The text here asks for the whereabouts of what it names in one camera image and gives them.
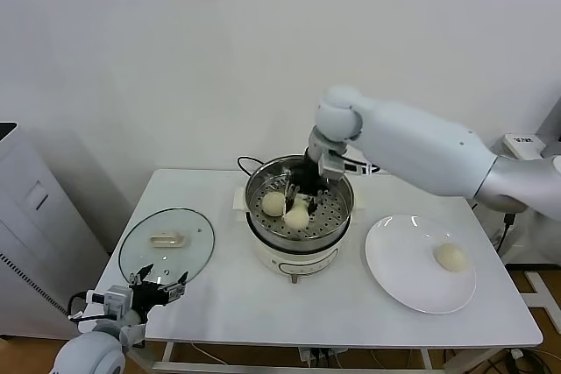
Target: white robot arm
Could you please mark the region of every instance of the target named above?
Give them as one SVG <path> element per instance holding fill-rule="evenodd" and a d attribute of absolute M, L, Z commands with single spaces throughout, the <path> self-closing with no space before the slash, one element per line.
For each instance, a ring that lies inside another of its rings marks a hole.
<path fill-rule="evenodd" d="M 346 145 L 376 166 L 432 194 L 476 199 L 517 213 L 527 206 L 561 221 L 561 157 L 519 161 L 498 157 L 465 126 L 398 102 L 377 101 L 351 87 L 333 87 L 316 113 L 309 157 L 319 174 L 344 171 Z"/>
<path fill-rule="evenodd" d="M 54 360 L 51 374 L 122 374 L 124 354 L 144 341 L 148 313 L 185 293 L 187 273 L 167 285 L 145 281 L 153 265 L 130 276 L 129 286 L 112 286 L 104 295 L 89 291 L 88 303 L 103 304 L 103 315 L 72 317 L 71 321 L 98 319 L 94 330 L 67 342 Z"/>

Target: glass lid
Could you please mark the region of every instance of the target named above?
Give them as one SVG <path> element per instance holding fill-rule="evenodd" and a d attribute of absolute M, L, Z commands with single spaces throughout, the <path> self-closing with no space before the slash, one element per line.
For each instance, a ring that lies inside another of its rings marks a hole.
<path fill-rule="evenodd" d="M 203 215 L 191 209 L 164 209 L 139 222 L 119 251 L 119 267 L 129 281 L 131 273 L 154 264 L 146 280 L 176 282 L 188 272 L 187 282 L 209 261 L 214 231 Z"/>

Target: white wall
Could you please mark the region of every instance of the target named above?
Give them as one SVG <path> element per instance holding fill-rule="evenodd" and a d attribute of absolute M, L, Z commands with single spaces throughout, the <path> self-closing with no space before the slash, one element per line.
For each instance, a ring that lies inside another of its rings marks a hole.
<path fill-rule="evenodd" d="M 559 0 L 0 0 L 0 119 L 110 248 L 157 167 L 301 152 L 350 83 L 532 132 L 558 98 Z"/>

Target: wooden floor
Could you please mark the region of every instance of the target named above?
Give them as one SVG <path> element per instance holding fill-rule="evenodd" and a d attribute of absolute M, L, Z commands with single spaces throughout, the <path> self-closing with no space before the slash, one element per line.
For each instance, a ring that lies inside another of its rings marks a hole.
<path fill-rule="evenodd" d="M 557 303 L 561 305 L 561 271 L 540 272 L 540 274 L 555 296 Z M 511 276 L 522 293 L 532 291 L 522 272 L 512 272 Z M 540 326 L 544 338 L 543 344 L 537 349 L 561 357 L 561 335 L 553 328 L 547 314 L 543 310 L 532 310 L 532 314 Z M 7 342 L 0 342 L 0 374 L 48 373 L 53 367 L 53 360 L 62 345 L 64 345 L 63 341 L 30 338 L 12 338 Z M 160 356 L 163 353 L 163 343 L 149 343 L 149 345 L 155 354 Z M 300 362 L 296 348 L 226 345 L 199 345 L 199 347 L 231 364 L 306 366 Z M 553 373 L 561 373 L 560 361 L 551 356 L 539 355 L 551 367 Z M 368 349 L 351 349 L 340 354 L 339 361 L 344 368 L 380 368 L 380 365 L 392 369 L 408 367 L 420 369 L 423 367 L 421 355 L 418 351 L 376 349 L 374 356 L 377 362 L 374 361 L 373 355 Z M 434 367 L 440 368 L 444 360 L 444 352 L 441 349 L 435 349 L 430 352 L 430 356 Z M 448 352 L 448 357 L 451 357 L 451 351 Z M 172 359 L 193 363 L 214 363 L 208 356 L 187 344 L 176 346 Z M 331 358 L 331 366 L 335 366 L 335 363 Z M 487 366 L 488 364 L 481 366 L 476 374 L 483 374 Z M 502 373 L 506 373 L 503 366 L 498 365 L 498 368 Z M 125 374 L 140 374 L 142 372 L 133 361 L 127 359 Z"/>

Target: white table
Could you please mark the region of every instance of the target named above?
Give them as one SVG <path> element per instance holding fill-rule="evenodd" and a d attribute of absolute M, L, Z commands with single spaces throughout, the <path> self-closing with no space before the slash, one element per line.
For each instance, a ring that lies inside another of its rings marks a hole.
<path fill-rule="evenodd" d="M 293 285 L 255 257 L 252 232 L 232 211 L 234 192 L 247 181 L 243 173 L 156 171 L 124 233 L 158 210 L 192 208 L 210 220 L 216 244 L 207 266 L 188 283 L 185 296 L 152 310 L 146 340 L 491 349 L 461 352 L 448 363 L 449 372 L 467 370 L 503 348 L 541 343 L 539 328 L 465 200 L 424 193 L 391 175 L 350 180 L 364 206 L 358 223 L 350 226 L 333 265 Z M 465 308 L 452 314 L 422 314 L 395 301 L 376 283 L 366 265 L 364 242 L 370 227 L 391 214 L 426 216 L 463 237 L 478 275 L 475 295 Z M 112 285 L 126 285 L 117 252 L 124 237 L 99 280 L 99 292 Z M 86 314 L 99 311 L 94 304 Z M 91 330 L 90 323 L 82 323 L 80 330 Z"/>

